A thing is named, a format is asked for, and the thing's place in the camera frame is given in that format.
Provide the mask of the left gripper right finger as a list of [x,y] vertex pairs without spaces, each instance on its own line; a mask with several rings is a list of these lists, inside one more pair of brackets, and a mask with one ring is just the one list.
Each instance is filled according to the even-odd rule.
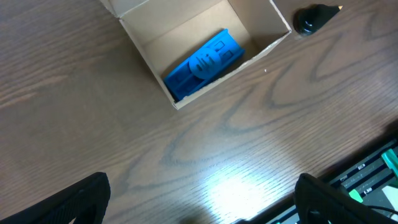
[[294,202],[302,223],[396,223],[307,173],[298,178]]

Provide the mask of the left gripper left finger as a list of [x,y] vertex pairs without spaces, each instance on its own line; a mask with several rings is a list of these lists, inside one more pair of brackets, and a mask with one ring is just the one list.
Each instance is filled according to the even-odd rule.
[[111,196],[104,172],[95,172],[45,200],[11,215],[3,224],[101,224]]

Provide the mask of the blue plastic rectangular block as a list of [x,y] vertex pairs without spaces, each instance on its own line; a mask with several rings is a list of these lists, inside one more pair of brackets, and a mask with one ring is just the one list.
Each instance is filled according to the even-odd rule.
[[214,81],[245,53],[228,29],[223,29],[173,69],[164,83],[177,101]]

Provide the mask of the cardboard box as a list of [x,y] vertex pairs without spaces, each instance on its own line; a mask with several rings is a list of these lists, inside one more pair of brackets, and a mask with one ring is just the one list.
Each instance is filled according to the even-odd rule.
[[[167,98],[181,109],[269,54],[292,31],[272,0],[101,0],[124,27]],[[164,78],[223,29],[245,50],[215,81],[182,100]]]

